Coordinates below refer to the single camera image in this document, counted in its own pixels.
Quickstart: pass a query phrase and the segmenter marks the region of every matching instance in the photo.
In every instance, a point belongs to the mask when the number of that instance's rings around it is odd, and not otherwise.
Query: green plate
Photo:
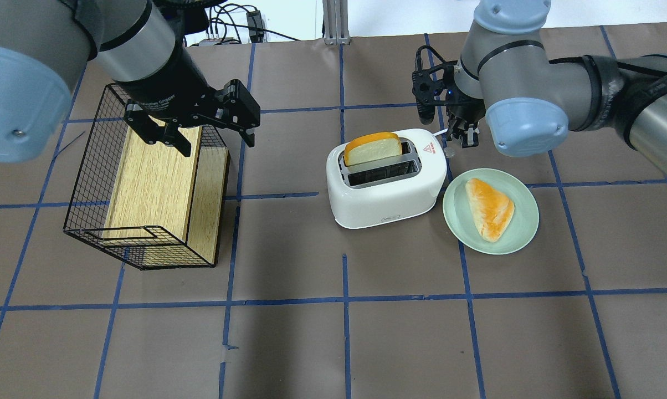
[[[506,232],[495,243],[481,238],[474,226],[465,188],[466,182],[473,177],[484,180],[508,195],[516,206]],[[505,255],[528,245],[536,235],[540,220],[538,204],[528,187],[506,172],[488,168],[469,170],[452,180],[444,194],[442,209],[449,229],[461,242],[478,252],[491,255]]]

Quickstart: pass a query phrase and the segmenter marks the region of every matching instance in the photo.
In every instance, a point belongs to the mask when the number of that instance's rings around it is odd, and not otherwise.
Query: toaster
[[[346,144],[326,159],[326,185],[336,222],[362,229],[415,217],[432,209],[447,174],[442,145],[425,129],[393,132],[402,155],[346,166]]]

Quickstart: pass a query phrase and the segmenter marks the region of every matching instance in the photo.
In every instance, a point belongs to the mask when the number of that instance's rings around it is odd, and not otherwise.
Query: power cord
[[[265,28],[258,28],[256,26],[250,26],[250,25],[238,25],[237,23],[235,23],[235,19],[230,15],[230,13],[232,13],[235,10],[239,10],[239,9],[242,9],[245,12],[248,12],[249,10],[247,9],[247,7],[252,8],[253,11],[259,11],[259,9],[257,7],[255,7],[251,4],[240,5],[240,4],[235,4],[235,3],[227,3],[227,4],[222,5],[222,6],[217,5],[217,6],[211,7],[208,10],[208,17],[210,19],[210,34],[213,37],[216,37],[216,35],[219,35],[218,25],[222,25],[224,27],[224,30],[225,30],[224,35],[222,36],[222,39],[220,39],[220,41],[218,43],[216,43],[217,45],[225,44],[225,43],[242,44],[242,38],[240,37],[240,32],[238,32],[237,28],[247,28],[248,30],[254,30],[254,31],[257,31],[257,32],[273,33],[274,35],[278,35],[278,36],[281,36],[283,38],[299,41],[299,39],[297,39],[297,38],[293,38],[291,36],[284,35],[282,33],[275,32],[273,30],[269,30],[269,29],[265,29]],[[215,18],[213,18],[213,16],[212,16],[212,12],[213,12],[214,8],[217,8],[217,13],[216,13]],[[230,23],[227,23],[227,22],[223,21],[222,18],[220,18],[220,15],[222,15],[222,14],[226,14],[230,18]],[[238,37],[237,40],[235,40],[235,39],[226,40],[225,39],[228,35],[228,26],[233,26],[235,28],[235,33],[237,34],[237,37]]]
[[[287,36],[287,35],[285,35],[285,34],[282,34],[282,33],[279,33],[279,32],[275,32],[275,31],[273,31],[273,30],[269,30],[269,29],[265,29],[265,28],[258,28],[258,27],[256,27],[256,26],[249,26],[249,25],[237,25],[236,23],[225,23],[225,22],[221,22],[221,23],[222,23],[223,25],[235,26],[235,27],[237,27],[237,28],[249,28],[249,29],[257,30],[258,32],[269,32],[269,33],[273,33],[273,34],[275,34],[275,35],[277,35],[277,36],[282,36],[283,38],[287,38],[287,39],[294,40],[294,41],[297,41],[297,42],[300,41],[300,40],[297,39],[297,38],[293,38],[293,37],[291,37],[291,36]]]

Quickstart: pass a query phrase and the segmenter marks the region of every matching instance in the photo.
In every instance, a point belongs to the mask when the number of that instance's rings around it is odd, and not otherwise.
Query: cable
[[[447,62],[435,49],[432,48],[432,46],[421,45],[420,48],[417,49],[417,52],[415,52],[415,65],[419,71],[422,70],[422,50],[429,50],[438,60],[442,61],[442,63]]]
[[[213,23],[216,24],[215,26],[215,34],[213,35],[213,38],[215,38],[216,35],[220,35],[220,32],[218,31],[218,23],[222,23],[222,25],[225,27],[225,31],[223,33],[223,38],[220,39],[220,43],[223,43],[225,41],[225,38],[228,37],[228,26],[225,24],[225,21],[221,20],[220,18],[213,18],[211,21],[211,27],[213,26]]]
[[[269,30],[269,29],[265,29],[265,28],[257,28],[256,26],[249,26],[249,25],[237,25],[235,23],[225,23],[225,22],[221,22],[221,23],[223,25],[235,26],[237,28],[247,28],[247,29],[257,30],[257,31],[260,31],[260,32],[274,33],[275,35],[282,36],[283,38],[287,38],[287,39],[294,40],[294,41],[297,41],[297,42],[300,41],[297,38],[293,38],[291,36],[283,35],[282,33],[275,32],[273,30]]]
[[[216,20],[220,20],[220,14],[221,14],[221,13],[225,13],[225,15],[227,15],[228,18],[230,18],[230,22],[233,23],[233,26],[235,26],[235,19],[233,18],[232,15],[230,15],[230,11],[225,10],[225,7],[227,7],[227,6],[229,6],[229,5],[232,5],[232,4],[226,4],[226,5],[222,6],[222,7],[220,7],[220,10],[218,10],[218,13],[215,14],[215,18],[216,18]],[[223,20],[220,20],[220,22],[221,22],[223,25],[227,25]],[[240,32],[239,32],[237,29],[235,30],[235,35],[238,36],[238,42],[242,43],[243,40],[242,40],[242,38],[240,37]]]
[[[174,2],[174,0],[156,0],[154,5],[156,5],[156,7],[171,7],[176,10],[188,10],[192,8],[203,8],[205,10],[208,7],[214,7],[224,2],[225,0],[203,0],[202,2],[192,3],[184,3],[183,0],[181,0],[181,2]]]
[[[232,11],[235,11],[235,10],[237,10],[237,9],[242,9],[242,10],[245,11],[245,13],[248,13],[249,11],[247,10],[247,7],[252,7],[252,9],[253,9],[254,11],[259,11],[257,7],[255,7],[255,6],[251,5],[251,4],[246,4],[246,5],[242,6],[242,5],[235,4],[235,3],[227,3],[227,4],[223,5],[223,6],[216,6],[216,7],[218,7],[219,10],[218,10],[218,13],[216,14],[215,18],[216,18],[216,19],[220,19],[220,14],[225,13],[225,14],[228,15],[228,17],[230,18],[230,22],[232,22],[232,23],[235,23],[235,19],[233,18],[232,15],[230,15],[230,12],[232,12]],[[209,8],[209,10],[208,10],[208,18],[209,18],[210,20],[213,19],[213,16],[212,16],[213,8],[215,8],[215,7],[211,7],[211,8]],[[211,25],[210,25],[210,31],[211,31],[211,33],[213,33],[213,25],[212,25],[212,23],[211,23]],[[236,30],[235,30],[235,33],[237,33],[238,41],[239,41],[240,43],[242,43],[242,38],[240,37],[240,32],[236,29]],[[227,34],[225,34],[225,35],[223,36],[223,40],[221,40],[219,44],[224,43],[225,37],[227,37]]]

